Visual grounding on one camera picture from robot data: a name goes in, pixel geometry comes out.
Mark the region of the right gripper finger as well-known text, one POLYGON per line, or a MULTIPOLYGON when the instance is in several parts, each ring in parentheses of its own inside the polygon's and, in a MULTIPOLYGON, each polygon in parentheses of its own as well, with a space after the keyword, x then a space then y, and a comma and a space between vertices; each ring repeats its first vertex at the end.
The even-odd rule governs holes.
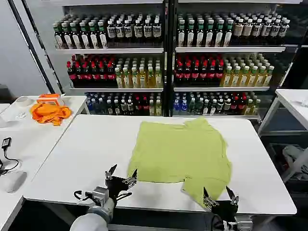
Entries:
POLYGON ((238 205, 238 202, 239 202, 239 196, 236 196, 234 194, 234 192, 228 187, 226 186, 226 190, 227 190, 227 193, 229 195, 229 198, 231 200, 231 204, 232 205, 238 205))
POLYGON ((216 202, 215 200, 213 200, 205 187, 203 187, 203 203, 205 205, 205 207, 216 207, 216 206, 219 206, 219 203, 216 202))

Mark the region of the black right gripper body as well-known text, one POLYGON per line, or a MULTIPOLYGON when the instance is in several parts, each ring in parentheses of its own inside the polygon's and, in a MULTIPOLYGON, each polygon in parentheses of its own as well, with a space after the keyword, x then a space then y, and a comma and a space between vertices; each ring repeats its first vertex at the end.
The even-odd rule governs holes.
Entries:
POLYGON ((238 203, 230 200, 217 201, 217 203, 218 205, 211 208, 211 212, 218 215, 226 222, 235 222, 235 216, 238 211, 238 203))

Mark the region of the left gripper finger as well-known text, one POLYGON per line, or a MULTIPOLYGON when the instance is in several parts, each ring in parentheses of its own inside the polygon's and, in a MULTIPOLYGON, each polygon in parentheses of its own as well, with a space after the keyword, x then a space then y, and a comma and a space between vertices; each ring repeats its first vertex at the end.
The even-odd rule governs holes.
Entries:
POLYGON ((111 180, 112 179, 112 175, 113 175, 116 167, 117 167, 117 164, 112 166, 108 171, 105 171, 105 179, 106 180, 111 180))
POLYGON ((126 185, 134 185, 137 183, 137 169, 134 170, 131 177, 124 179, 122 182, 126 185))

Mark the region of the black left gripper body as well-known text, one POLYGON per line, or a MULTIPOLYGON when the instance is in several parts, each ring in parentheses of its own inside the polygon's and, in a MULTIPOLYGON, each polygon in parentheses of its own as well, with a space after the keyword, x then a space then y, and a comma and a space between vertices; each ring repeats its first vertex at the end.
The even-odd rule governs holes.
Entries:
POLYGON ((109 197, 112 198, 113 200, 121 200, 125 197, 132 195, 131 192, 120 194, 122 191, 126 192, 129 190, 129 180, 128 179, 111 176, 105 180, 105 184, 109 191, 109 197))

